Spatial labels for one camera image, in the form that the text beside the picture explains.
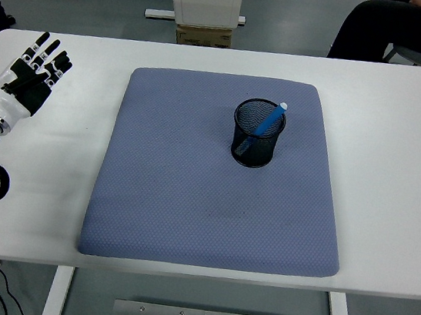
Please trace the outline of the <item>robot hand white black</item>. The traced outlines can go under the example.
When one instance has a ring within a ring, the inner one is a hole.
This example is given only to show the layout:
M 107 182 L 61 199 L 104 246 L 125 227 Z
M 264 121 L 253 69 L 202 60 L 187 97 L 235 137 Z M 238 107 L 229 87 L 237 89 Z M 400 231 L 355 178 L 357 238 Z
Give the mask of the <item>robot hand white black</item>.
M 52 88 L 70 70 L 65 50 L 55 54 L 58 39 L 47 44 L 44 32 L 0 75 L 0 133 L 6 134 L 22 119 L 32 117 L 45 104 Z

